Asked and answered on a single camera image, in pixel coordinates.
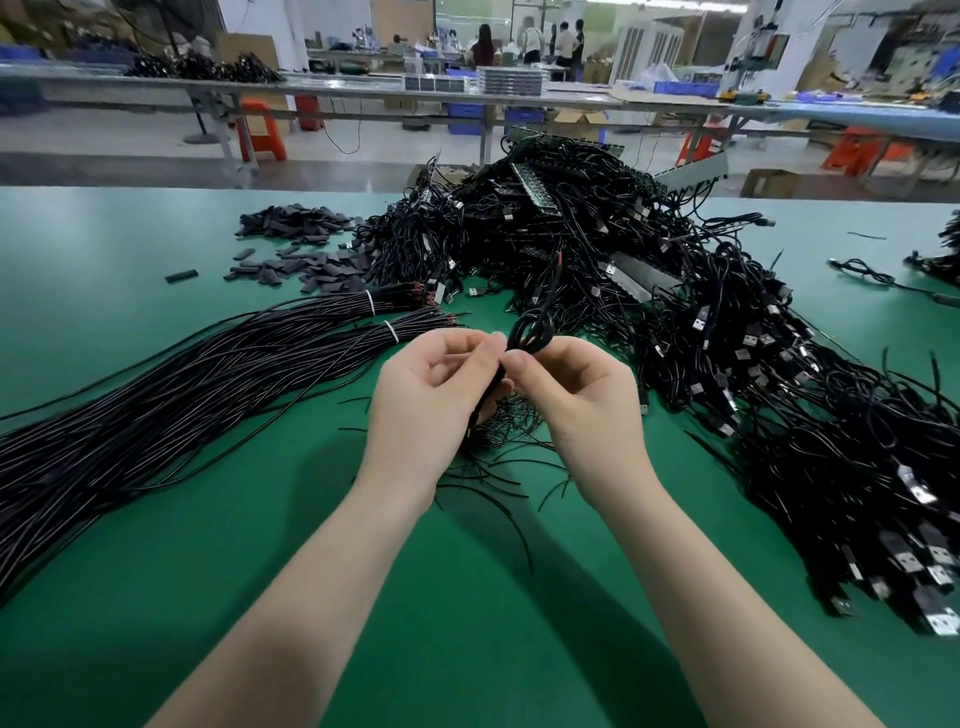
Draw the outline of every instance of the person's left hand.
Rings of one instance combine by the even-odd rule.
[[[502,333],[438,328],[418,336],[380,370],[373,390],[362,478],[403,489],[420,511],[460,447],[470,414],[507,349]],[[480,422],[513,392],[509,379],[484,403]]]

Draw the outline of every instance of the forearm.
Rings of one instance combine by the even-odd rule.
[[[595,505],[713,728],[879,726],[662,489],[649,464]]]
[[[357,478],[152,728],[317,725],[419,514],[372,485]]]

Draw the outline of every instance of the person in white shirt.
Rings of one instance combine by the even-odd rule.
[[[540,62],[540,54],[543,52],[543,33],[534,27],[533,15],[523,18],[523,30],[520,31],[517,45],[520,47],[520,57],[523,58],[524,64]]]
[[[566,21],[560,24],[560,34],[557,36],[557,59],[554,61],[563,68],[573,67],[573,51],[577,47],[577,38],[570,32],[570,24]],[[554,81],[568,81],[569,71],[564,71],[564,77]]]

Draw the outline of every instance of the hand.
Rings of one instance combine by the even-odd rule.
[[[403,489],[403,497],[412,498],[421,513],[429,508],[506,348],[502,333],[439,328],[394,354],[373,390],[358,482],[390,484]],[[513,389],[510,381],[501,381],[484,403],[480,421]]]
[[[504,369],[546,420],[557,452],[584,499],[652,472],[634,373],[583,339],[556,336],[536,358],[513,350]]]

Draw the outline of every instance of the factory floor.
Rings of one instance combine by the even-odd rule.
[[[229,188],[229,173],[219,144],[196,146],[185,136],[199,129],[189,115],[130,114],[92,109],[55,109],[31,116],[0,118],[0,184],[161,186]],[[493,159],[503,156],[501,130],[494,132]],[[625,147],[622,159],[636,169],[659,172],[672,167],[684,138],[664,133],[608,133]],[[397,122],[333,120],[326,133],[295,131],[284,135],[288,160],[258,156],[260,171],[252,186],[261,189],[401,192],[411,172],[439,155],[444,164],[473,164],[479,137],[450,134],[446,126],[405,131]],[[233,153],[239,157],[235,140]],[[730,177],[713,194],[739,196],[754,168],[779,168],[802,176],[795,197],[817,200],[884,199],[857,181],[820,168],[826,147],[803,139],[739,139],[729,154]],[[909,169],[884,162],[876,172],[884,189],[901,184]],[[924,175],[915,202],[960,202],[960,183],[943,184],[949,169]]]

